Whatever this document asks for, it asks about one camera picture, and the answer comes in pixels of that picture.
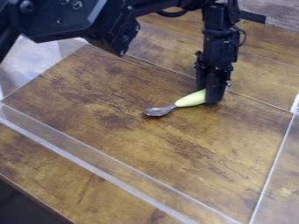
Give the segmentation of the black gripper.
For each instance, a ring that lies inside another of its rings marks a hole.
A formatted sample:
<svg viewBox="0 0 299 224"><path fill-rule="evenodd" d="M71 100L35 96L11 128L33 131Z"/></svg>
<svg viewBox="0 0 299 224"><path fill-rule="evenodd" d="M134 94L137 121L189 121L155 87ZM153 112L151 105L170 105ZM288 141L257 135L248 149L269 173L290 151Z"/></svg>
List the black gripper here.
<svg viewBox="0 0 299 224"><path fill-rule="evenodd" d="M239 0L221 3L213 0L202 9L205 26L203 51L198 52L197 88L206 88L206 102L222 101L230 83L233 64L238 61L239 48L246 40L245 31L237 26L241 20Z"/></svg>

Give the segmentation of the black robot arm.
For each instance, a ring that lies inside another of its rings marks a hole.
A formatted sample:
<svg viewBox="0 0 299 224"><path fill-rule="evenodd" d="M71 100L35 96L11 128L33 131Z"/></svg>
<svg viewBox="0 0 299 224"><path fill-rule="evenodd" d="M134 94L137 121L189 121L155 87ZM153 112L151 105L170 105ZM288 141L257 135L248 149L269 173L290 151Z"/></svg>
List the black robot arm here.
<svg viewBox="0 0 299 224"><path fill-rule="evenodd" d="M221 102L248 39L238 27L239 0L0 0L0 62L21 36L37 43L83 38L123 56L141 31L142 16L178 18L197 10L203 21L197 87L206 92L207 103Z"/></svg>

